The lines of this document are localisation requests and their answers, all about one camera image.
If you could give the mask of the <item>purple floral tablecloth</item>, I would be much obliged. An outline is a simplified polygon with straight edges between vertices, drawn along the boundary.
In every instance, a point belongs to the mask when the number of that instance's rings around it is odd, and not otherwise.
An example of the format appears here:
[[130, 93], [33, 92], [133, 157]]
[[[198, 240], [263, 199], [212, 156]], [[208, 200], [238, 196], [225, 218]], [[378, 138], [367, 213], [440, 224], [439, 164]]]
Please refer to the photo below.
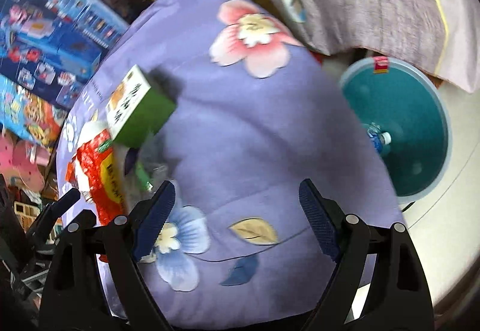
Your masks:
[[334, 263], [299, 203], [310, 179], [365, 223], [402, 218], [386, 168], [337, 83], [251, 0], [157, 0], [104, 59], [59, 140], [58, 189], [80, 130], [137, 65], [176, 104], [157, 136], [176, 206], [140, 269], [182, 329], [311, 311]]

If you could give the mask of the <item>large red snack bag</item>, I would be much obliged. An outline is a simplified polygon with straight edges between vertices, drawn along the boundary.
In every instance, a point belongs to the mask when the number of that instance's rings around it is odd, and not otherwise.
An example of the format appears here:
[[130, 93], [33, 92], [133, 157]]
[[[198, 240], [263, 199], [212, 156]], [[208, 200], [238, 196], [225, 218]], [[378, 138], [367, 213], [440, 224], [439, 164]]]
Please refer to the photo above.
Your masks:
[[126, 213], [113, 142], [103, 152], [76, 150], [67, 165], [65, 180], [76, 183], [85, 201], [95, 205], [101, 226]]

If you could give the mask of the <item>paw patrol snack bag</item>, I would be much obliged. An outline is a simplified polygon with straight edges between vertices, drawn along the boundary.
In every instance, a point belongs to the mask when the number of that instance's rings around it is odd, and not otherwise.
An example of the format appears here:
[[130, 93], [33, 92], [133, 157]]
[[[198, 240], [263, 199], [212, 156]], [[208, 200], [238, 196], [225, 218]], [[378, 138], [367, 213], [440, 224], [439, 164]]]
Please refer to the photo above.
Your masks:
[[1, 124], [16, 136], [51, 152], [68, 113], [1, 76]]

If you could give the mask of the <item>clear plastic bag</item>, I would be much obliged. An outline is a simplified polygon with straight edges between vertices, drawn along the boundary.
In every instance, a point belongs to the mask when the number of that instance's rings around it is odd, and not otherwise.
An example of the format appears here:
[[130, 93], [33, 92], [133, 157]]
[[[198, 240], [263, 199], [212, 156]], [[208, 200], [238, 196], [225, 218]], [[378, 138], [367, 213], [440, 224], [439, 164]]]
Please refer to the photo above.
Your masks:
[[[137, 161], [141, 162], [151, 178], [154, 186], [151, 193], [140, 189], [134, 173], [134, 166]], [[130, 204], [149, 199], [164, 181], [171, 178], [171, 170], [163, 157], [163, 145], [160, 137], [153, 133], [149, 133], [146, 136], [145, 141], [139, 148], [129, 147], [126, 150], [122, 163], [123, 168], [121, 172], [124, 179], [124, 191]]]

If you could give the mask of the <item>blue toy truck box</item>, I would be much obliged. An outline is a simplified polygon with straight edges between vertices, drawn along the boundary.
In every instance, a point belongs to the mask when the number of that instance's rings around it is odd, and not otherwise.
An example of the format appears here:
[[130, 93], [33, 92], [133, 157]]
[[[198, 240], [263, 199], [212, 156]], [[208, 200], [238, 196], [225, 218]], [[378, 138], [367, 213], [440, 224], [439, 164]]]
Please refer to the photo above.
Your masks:
[[111, 0], [1, 0], [1, 75], [70, 109], [127, 28]]

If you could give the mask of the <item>teal trash bin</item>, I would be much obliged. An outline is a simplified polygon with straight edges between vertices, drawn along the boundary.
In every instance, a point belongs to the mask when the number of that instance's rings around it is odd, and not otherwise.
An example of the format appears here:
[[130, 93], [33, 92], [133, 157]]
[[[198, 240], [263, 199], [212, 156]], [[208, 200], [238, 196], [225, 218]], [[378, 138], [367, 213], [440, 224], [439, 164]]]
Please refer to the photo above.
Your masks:
[[452, 127], [437, 88], [417, 68], [391, 57], [350, 65], [339, 85], [363, 124], [375, 123], [392, 137], [381, 156], [401, 204], [427, 196], [447, 171]]

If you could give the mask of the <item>pink butterfly toy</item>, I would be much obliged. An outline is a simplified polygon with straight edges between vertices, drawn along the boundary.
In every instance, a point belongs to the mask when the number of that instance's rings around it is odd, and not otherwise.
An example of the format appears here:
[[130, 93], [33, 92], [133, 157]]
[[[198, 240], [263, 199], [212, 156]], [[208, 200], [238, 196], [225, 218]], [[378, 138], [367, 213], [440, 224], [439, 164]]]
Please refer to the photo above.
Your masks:
[[45, 148], [19, 140], [14, 142], [9, 134], [1, 135], [1, 175], [7, 185], [40, 193], [45, 179], [40, 167], [50, 162]]

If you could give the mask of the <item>green white pastry box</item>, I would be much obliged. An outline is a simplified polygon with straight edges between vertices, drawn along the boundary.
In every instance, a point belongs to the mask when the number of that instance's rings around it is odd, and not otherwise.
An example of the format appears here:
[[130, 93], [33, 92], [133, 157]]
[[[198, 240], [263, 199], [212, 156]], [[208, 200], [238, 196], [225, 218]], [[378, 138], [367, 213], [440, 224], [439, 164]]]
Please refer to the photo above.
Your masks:
[[112, 140], [123, 146], [140, 148], [149, 135], [160, 131], [175, 109], [174, 101], [134, 65], [106, 105], [106, 121]]

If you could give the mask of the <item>blue label water bottle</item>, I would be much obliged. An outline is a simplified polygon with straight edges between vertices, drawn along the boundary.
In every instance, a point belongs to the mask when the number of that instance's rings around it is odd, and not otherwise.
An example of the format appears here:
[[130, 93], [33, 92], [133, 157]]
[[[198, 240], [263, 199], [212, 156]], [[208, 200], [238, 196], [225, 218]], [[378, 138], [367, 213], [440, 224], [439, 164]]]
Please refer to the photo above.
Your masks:
[[391, 134], [375, 123], [363, 126], [377, 153], [381, 156], [387, 155], [391, 150]]

